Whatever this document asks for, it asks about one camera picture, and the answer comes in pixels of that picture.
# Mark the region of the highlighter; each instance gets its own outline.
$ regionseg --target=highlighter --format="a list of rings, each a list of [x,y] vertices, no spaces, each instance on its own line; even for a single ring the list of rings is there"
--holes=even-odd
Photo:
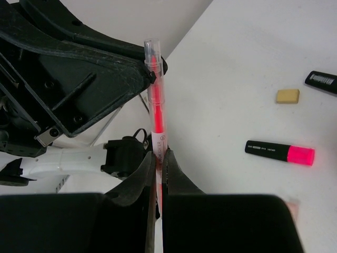
[[[314,162],[315,150],[262,141],[247,141],[246,153],[275,160],[311,166]]]

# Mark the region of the highlighter cap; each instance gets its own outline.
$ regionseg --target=highlighter cap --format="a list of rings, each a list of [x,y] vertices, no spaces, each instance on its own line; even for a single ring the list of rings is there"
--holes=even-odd
[[[290,146],[288,151],[288,162],[311,166],[314,162],[315,150]]]

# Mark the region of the bolt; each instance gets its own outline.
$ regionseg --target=bolt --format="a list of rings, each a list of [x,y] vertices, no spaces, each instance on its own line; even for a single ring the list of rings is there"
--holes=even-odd
[[[83,121],[83,118],[81,116],[75,116],[73,117],[73,121],[76,123],[76,124],[79,124]]]
[[[52,89],[54,87],[54,83],[52,81],[46,81],[44,86],[46,89]]]
[[[49,131],[49,134],[51,135],[51,137],[58,137],[60,132],[58,131],[58,129],[53,128]]]

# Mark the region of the pink highlighter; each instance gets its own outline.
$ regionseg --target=pink highlighter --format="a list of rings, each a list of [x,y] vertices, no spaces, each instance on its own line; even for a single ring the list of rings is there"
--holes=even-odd
[[[315,158],[314,149],[262,141],[247,141],[244,151],[261,157],[307,166],[311,166]]]

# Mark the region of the pen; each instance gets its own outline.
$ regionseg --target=pen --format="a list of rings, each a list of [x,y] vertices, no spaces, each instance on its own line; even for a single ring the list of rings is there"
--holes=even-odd
[[[151,38],[144,41],[145,65],[156,75],[156,80],[147,89],[149,102],[153,153],[156,155],[156,191],[159,212],[162,214],[162,164],[167,150],[164,72],[160,51],[160,41]]]

